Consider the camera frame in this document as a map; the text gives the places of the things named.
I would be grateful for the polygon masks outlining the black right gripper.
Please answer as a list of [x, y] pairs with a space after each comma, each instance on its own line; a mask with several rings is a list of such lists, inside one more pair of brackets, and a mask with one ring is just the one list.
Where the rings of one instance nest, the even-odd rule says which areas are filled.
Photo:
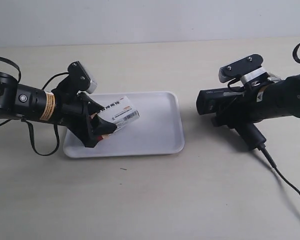
[[235, 87], [217, 88], [211, 91], [211, 112], [215, 116], [211, 119], [215, 127], [227, 126], [230, 129], [244, 123], [258, 123], [265, 119], [265, 113], [257, 101], [259, 91], [265, 84], [258, 84], [251, 89], [243, 90]]

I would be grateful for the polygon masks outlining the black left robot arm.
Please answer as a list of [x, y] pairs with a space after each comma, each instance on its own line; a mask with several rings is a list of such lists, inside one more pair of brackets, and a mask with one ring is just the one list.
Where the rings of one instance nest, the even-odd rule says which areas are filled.
[[50, 92], [20, 84], [0, 72], [0, 119], [63, 126], [85, 147], [93, 148], [105, 135], [105, 123], [97, 116], [102, 106], [85, 93], [91, 85], [85, 70], [68, 70]]

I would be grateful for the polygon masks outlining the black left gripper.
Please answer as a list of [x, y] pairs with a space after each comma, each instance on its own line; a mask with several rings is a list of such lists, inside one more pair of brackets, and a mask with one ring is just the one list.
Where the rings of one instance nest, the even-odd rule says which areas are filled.
[[98, 136], [94, 135], [109, 135], [117, 129], [114, 123], [98, 115], [105, 107], [92, 100], [85, 91], [77, 91], [71, 85], [69, 75], [52, 93], [56, 98], [56, 107], [50, 119], [53, 129], [62, 126], [72, 130], [86, 148], [94, 148], [99, 142]]

